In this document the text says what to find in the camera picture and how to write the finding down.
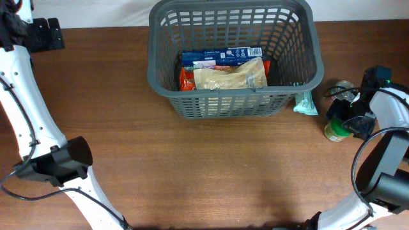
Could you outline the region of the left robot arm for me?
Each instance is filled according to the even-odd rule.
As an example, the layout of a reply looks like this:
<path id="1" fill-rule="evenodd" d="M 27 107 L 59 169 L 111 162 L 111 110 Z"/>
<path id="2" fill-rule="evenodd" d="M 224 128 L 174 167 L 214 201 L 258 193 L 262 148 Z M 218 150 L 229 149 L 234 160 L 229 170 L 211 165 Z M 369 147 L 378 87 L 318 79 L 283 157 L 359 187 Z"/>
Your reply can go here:
<path id="1" fill-rule="evenodd" d="M 56 18 L 33 18 L 32 1 L 1 1 L 1 105 L 12 125 L 21 161 L 7 178 L 50 183 L 66 194 L 93 229 L 130 229 L 93 172 L 85 138 L 66 139 L 51 117 L 33 75 L 34 52 L 64 49 Z"/>

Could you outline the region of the light green crumpled packet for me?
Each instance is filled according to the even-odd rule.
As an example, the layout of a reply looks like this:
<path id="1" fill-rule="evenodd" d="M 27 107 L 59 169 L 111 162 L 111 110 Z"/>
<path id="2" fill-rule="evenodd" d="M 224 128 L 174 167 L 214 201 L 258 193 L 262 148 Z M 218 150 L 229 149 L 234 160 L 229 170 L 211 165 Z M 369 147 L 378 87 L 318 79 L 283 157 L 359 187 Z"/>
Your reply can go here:
<path id="1" fill-rule="evenodd" d="M 317 116 L 318 111 L 313 102 L 312 91 L 305 91 L 295 95 L 294 112 L 299 112 L 308 116 Z"/>

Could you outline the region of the blue pasta box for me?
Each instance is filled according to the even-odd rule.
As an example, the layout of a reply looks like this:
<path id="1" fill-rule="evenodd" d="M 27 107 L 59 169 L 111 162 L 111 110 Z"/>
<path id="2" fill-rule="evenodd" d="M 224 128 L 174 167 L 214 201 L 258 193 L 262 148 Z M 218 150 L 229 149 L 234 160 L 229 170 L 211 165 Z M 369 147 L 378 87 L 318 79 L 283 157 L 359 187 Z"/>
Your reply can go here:
<path id="1" fill-rule="evenodd" d="M 213 68 L 214 66 L 239 66 L 251 59 L 262 57 L 261 47 L 235 47 L 183 52 L 181 63 L 184 67 Z"/>

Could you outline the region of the small tin can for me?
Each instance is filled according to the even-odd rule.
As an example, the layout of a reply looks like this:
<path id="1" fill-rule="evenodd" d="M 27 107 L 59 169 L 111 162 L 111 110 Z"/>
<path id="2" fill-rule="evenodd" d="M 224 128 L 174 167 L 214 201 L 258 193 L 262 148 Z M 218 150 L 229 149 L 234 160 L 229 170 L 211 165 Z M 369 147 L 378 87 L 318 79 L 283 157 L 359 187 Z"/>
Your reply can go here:
<path id="1" fill-rule="evenodd" d="M 330 90 L 330 94 L 332 95 L 331 99 L 347 100 L 349 102 L 352 102 L 357 94 L 357 90 L 346 90 L 354 87 L 355 85 L 347 80 L 337 82 L 335 86 L 333 86 Z"/>

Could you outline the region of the orange spaghetti packet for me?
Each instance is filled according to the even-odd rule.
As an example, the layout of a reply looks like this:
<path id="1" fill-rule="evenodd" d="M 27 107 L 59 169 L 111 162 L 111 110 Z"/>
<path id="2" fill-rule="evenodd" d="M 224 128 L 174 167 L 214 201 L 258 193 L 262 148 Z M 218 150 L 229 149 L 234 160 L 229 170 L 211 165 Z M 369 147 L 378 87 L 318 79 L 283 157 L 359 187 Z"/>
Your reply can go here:
<path id="1" fill-rule="evenodd" d="M 270 70 L 270 61 L 264 61 L 263 62 L 264 67 L 265 67 L 265 74 L 266 74 L 266 79 L 268 82 L 268 75 L 269 75 L 269 70 Z M 213 68 L 206 68 L 206 69 L 214 69 L 214 70 L 222 70 L 226 72 L 232 72 L 235 68 L 239 66 L 214 66 Z M 195 81 L 194 81 L 194 70 L 191 70 L 188 67 L 181 67 L 180 73 L 179 73 L 179 90 L 180 91 L 193 91 L 197 90 Z"/>

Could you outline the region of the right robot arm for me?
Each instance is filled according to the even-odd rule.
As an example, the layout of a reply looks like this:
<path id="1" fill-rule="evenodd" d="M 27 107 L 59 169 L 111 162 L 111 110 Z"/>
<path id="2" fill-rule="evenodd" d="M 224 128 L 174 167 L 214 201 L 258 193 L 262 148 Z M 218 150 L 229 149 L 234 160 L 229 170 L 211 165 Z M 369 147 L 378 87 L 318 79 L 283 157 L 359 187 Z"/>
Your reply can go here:
<path id="1" fill-rule="evenodd" d="M 369 229 L 382 217 L 408 209 L 408 88 L 391 81 L 383 66 L 368 68 L 358 88 L 333 86 L 325 133 L 338 141 L 362 139 L 351 165 L 353 192 L 335 207 L 316 213 L 298 229 Z M 337 95 L 350 92 L 351 100 Z"/>

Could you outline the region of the clear bag of grains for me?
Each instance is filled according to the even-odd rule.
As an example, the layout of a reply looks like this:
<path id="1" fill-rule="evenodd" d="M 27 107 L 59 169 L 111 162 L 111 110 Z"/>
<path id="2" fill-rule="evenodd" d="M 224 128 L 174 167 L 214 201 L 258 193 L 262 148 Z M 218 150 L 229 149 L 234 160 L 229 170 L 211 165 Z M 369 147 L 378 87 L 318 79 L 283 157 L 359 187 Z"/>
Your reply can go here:
<path id="1" fill-rule="evenodd" d="M 203 68 L 193 73 L 196 89 L 252 89 L 268 86 L 260 57 L 251 59 L 232 72 Z"/>

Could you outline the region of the grey plastic shopping basket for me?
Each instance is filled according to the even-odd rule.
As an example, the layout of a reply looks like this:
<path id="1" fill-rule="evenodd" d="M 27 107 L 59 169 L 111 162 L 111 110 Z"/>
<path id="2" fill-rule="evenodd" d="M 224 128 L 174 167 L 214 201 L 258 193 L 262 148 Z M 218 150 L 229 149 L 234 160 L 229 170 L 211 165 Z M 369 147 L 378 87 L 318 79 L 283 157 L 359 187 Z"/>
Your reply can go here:
<path id="1" fill-rule="evenodd" d="M 272 62 L 268 86 L 180 89 L 184 51 L 258 47 Z M 150 11 L 147 79 L 187 119 L 269 116 L 324 75 L 311 7 L 305 1 L 160 1 Z"/>

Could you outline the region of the green lid glass jar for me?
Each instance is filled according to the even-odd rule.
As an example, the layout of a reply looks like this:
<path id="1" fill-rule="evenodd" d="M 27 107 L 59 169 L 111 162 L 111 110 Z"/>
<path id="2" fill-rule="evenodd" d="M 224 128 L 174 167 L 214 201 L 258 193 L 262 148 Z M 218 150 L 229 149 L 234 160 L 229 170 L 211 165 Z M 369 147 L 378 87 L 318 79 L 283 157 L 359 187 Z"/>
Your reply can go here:
<path id="1" fill-rule="evenodd" d="M 343 128 L 343 123 L 337 119 L 332 118 L 324 129 L 325 137 L 333 142 L 341 142 L 343 139 L 351 135 L 351 132 Z"/>

